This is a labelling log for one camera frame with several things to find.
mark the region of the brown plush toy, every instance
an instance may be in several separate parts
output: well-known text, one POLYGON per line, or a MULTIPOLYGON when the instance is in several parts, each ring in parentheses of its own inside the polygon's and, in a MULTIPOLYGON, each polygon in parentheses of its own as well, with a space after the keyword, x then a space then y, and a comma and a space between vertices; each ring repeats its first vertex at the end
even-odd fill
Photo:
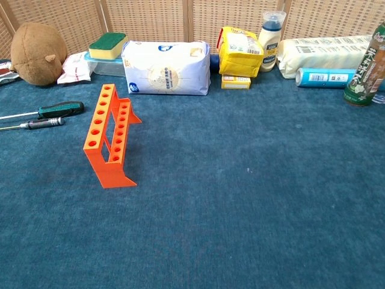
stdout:
POLYGON ((13 36, 10 70, 30 84, 55 82, 62 73, 66 58, 66 43, 51 26, 27 22, 13 36))

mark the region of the yellow box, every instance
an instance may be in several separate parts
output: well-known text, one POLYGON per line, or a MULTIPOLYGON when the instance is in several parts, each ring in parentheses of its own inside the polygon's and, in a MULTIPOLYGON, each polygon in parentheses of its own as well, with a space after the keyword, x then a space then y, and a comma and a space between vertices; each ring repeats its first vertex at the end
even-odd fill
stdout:
POLYGON ((263 47, 254 33, 225 26, 219 35, 217 51, 220 74, 257 76, 263 61, 263 47))
POLYGON ((223 89, 249 89, 250 77, 222 75, 223 89))

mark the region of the white package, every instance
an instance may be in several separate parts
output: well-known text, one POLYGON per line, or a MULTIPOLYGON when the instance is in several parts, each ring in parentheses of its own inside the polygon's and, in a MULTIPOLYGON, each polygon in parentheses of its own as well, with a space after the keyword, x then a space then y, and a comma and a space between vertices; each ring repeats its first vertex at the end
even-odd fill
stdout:
POLYGON ((210 47, 206 42, 128 41, 122 51, 129 93, 206 95, 210 47))
POLYGON ((295 78, 299 68, 356 69, 371 36, 286 39, 279 43, 277 59, 283 77, 295 78))
POLYGON ((68 56, 63 63, 63 73, 58 78, 57 83, 70 83, 82 80, 90 81, 97 63, 92 63, 84 60, 84 55, 87 51, 72 54, 68 56))

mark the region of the mayonnaise bottle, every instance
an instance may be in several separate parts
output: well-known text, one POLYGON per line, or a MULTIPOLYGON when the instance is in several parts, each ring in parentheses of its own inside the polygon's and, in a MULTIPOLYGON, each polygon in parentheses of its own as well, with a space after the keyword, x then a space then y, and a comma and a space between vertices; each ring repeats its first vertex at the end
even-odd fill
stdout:
POLYGON ((258 42, 263 47, 264 58, 260 71, 270 71, 276 63, 278 44, 281 41, 282 24, 285 20, 284 11, 267 11, 263 14, 263 25, 258 42))

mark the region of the woven screen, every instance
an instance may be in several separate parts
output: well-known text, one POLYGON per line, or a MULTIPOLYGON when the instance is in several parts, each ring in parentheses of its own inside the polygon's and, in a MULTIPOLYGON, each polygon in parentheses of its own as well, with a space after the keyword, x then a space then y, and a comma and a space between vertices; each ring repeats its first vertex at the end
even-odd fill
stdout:
POLYGON ((372 34, 384 12, 384 0, 292 0, 283 38, 372 34))
POLYGON ((55 27, 70 54, 88 49, 102 35, 93 0, 8 0, 18 23, 39 22, 55 27))
POLYGON ((4 22, 0 19, 0 59, 11 57, 11 42, 12 36, 6 29, 4 22))
POLYGON ((112 31, 130 40, 183 41, 182 0, 106 0, 112 31))
POLYGON ((257 34, 262 27, 262 14, 276 10, 278 1, 194 0, 194 40, 210 44, 216 52, 217 40, 223 26, 234 26, 257 34))

